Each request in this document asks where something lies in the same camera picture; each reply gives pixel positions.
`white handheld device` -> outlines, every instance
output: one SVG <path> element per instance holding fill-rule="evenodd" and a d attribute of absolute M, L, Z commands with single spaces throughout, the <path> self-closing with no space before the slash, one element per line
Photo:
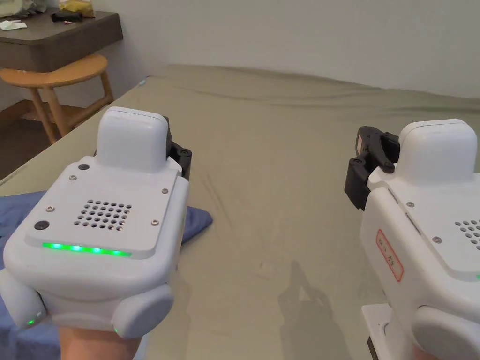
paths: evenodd
<path fill-rule="evenodd" d="M 97 155 L 70 164 L 5 246 L 0 293 L 19 328 L 137 338 L 165 318 L 189 189 L 169 137 L 158 114 L 105 113 Z"/>
<path fill-rule="evenodd" d="M 372 356 L 412 360 L 415 345 L 441 360 L 479 360 L 477 137 L 461 120 L 413 123 L 399 138 L 372 129 L 359 130 L 346 183 L 389 301 L 362 308 Z"/>

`bed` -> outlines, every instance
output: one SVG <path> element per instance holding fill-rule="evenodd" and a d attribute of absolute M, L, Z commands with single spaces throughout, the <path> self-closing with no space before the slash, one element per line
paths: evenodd
<path fill-rule="evenodd" d="M 214 218 L 181 251 L 147 360 L 371 359 L 360 308 L 385 297 L 343 192 L 358 127 L 460 118 L 480 133 L 479 99 L 236 68 L 169 66 L 112 106 L 169 116 L 193 151 L 189 205 Z M 102 114 L 2 180 L 0 196 L 45 190 L 92 155 Z"/>

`green indicator light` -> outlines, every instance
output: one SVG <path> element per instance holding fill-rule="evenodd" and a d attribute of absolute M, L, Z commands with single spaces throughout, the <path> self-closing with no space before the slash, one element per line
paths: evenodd
<path fill-rule="evenodd" d="M 44 242 L 42 245 L 44 248 L 58 249 L 58 250 L 69 250 L 69 251 L 75 251 L 75 252 L 93 252 L 95 254 L 123 256 L 123 257 L 132 256 L 131 252 L 123 252 L 119 250 L 84 248 L 83 246 L 78 246 L 78 245 L 65 245 L 65 244 L 56 244 L 51 242 Z"/>

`wooden desk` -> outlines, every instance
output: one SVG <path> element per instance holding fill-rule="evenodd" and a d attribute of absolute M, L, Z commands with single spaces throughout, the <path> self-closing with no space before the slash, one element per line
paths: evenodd
<path fill-rule="evenodd" d="M 0 31 L 0 68 L 51 72 L 123 39 L 117 13 L 98 11 L 95 19 L 66 25 L 51 20 L 58 10 L 24 20 L 26 29 Z"/>

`blue towel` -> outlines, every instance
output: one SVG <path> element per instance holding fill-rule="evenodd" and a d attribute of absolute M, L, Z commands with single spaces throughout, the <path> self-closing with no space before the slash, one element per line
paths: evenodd
<path fill-rule="evenodd" d="M 0 197 L 0 269 L 4 268 L 3 248 L 12 233 L 38 203 L 45 192 Z M 185 220 L 182 244 L 191 240 L 212 224 L 212 217 L 204 210 L 189 207 Z M 19 332 L 0 298 L 0 359 L 1 360 L 56 360 L 60 359 L 60 345 L 56 327 L 40 324 Z"/>

